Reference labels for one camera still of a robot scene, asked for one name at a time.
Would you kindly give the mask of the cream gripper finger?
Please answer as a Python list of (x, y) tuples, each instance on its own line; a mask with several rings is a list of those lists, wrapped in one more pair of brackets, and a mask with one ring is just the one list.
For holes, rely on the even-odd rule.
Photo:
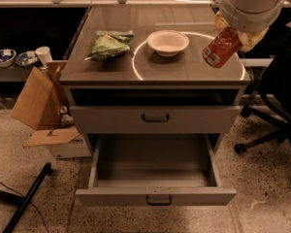
[(242, 43), (241, 51), (248, 52), (252, 50), (264, 38), (267, 32), (268, 29), (253, 33), (238, 31), (238, 36)]
[(216, 33), (220, 34), (227, 27), (229, 27), (228, 22), (220, 12), (217, 12), (214, 18), (214, 29)]

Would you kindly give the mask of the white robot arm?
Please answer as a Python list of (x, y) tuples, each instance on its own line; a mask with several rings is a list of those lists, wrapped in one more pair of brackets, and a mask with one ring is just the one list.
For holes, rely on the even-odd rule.
[(242, 43), (241, 50), (252, 50), (278, 17), (284, 2), (291, 0), (219, 0), (214, 27), (221, 33), (234, 28)]

